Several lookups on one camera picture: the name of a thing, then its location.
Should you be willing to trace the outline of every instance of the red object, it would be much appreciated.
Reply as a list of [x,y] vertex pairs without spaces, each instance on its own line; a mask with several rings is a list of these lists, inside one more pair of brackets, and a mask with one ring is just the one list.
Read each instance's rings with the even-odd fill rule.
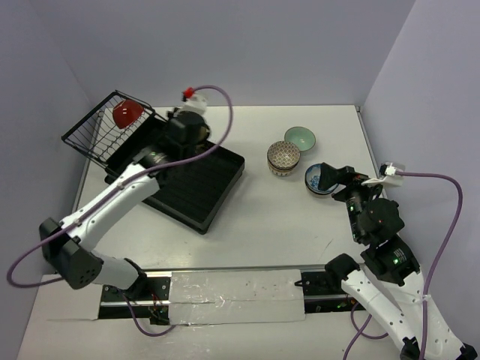
[[113,121],[119,129],[132,125],[143,113],[143,106],[127,99],[113,108]]
[[183,95],[186,99],[190,99],[192,96],[194,96],[194,93],[194,88],[188,88],[187,90],[183,91]]

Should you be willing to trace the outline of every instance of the patterned bowl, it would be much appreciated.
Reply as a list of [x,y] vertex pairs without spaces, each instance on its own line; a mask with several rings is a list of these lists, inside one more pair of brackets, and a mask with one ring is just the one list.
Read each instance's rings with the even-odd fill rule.
[[300,149],[288,141],[277,141],[267,151],[268,168],[277,176],[287,176],[300,161]]
[[321,175],[320,166],[320,163],[315,163],[307,169],[305,172],[305,185],[307,186],[307,189],[314,194],[329,195],[335,191],[335,189],[338,187],[338,184],[333,185],[325,191],[318,190],[318,184],[320,182]]

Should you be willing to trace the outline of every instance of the red clip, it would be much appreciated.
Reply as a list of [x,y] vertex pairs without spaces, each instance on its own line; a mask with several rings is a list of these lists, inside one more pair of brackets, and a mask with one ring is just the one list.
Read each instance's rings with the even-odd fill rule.
[[186,99],[190,99],[192,96],[194,96],[194,93],[194,88],[188,88],[187,90],[183,91],[183,95]]

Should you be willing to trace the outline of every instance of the light green bowl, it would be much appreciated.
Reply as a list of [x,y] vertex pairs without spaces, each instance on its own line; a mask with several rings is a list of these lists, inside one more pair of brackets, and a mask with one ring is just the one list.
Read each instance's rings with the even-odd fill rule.
[[306,152],[314,147],[317,140],[315,139],[314,133],[306,127],[295,126],[286,131],[285,141],[294,143],[301,152]]

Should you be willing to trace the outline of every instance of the blue and white bowl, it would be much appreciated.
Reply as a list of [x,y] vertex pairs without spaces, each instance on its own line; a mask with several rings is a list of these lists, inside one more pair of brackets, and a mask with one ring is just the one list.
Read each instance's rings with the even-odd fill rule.
[[326,191],[318,190],[318,184],[320,182],[321,175],[320,165],[321,164],[319,163],[315,163],[307,169],[305,172],[305,185],[307,186],[307,189],[314,194],[329,195],[335,191],[335,189],[338,187],[338,184],[333,185]]

